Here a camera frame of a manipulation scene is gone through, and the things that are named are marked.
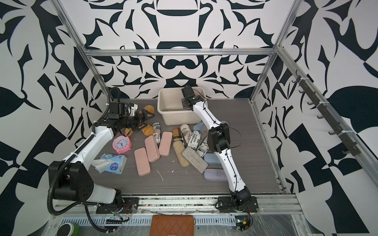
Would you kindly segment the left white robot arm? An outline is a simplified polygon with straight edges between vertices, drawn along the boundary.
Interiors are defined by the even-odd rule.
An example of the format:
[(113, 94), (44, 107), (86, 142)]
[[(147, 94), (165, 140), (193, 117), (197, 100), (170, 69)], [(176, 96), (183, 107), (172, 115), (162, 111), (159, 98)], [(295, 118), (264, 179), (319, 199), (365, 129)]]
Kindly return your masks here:
[(88, 170), (115, 134), (123, 129), (142, 130), (147, 127), (146, 121), (154, 116), (152, 106), (138, 110), (134, 103), (121, 102), (119, 96), (115, 99), (108, 97), (106, 109), (101, 117), (93, 122), (89, 137), (64, 160), (54, 161), (48, 167), (48, 212), (57, 216), (77, 205), (84, 205), (90, 224), (102, 233), (110, 233), (111, 230), (94, 223), (89, 206), (101, 205), (118, 216), (117, 220), (111, 220), (112, 223), (127, 222), (128, 218), (119, 215), (126, 206), (121, 190), (95, 184)]

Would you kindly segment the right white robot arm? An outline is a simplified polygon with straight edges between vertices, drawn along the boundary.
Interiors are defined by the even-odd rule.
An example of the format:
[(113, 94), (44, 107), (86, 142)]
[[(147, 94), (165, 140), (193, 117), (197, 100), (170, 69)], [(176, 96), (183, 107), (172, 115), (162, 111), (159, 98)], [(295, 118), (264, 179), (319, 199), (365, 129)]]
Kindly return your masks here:
[(186, 86), (181, 91), (184, 97), (182, 99), (183, 108), (192, 110), (197, 114), (208, 129), (208, 146), (219, 159), (228, 181), (231, 195), (230, 203), (218, 201), (216, 206), (220, 207), (220, 210), (232, 208), (234, 211), (254, 212), (258, 208), (258, 205), (253, 200), (233, 160), (228, 124), (219, 121), (212, 114), (208, 108), (207, 99), (200, 94), (196, 95), (191, 86)]

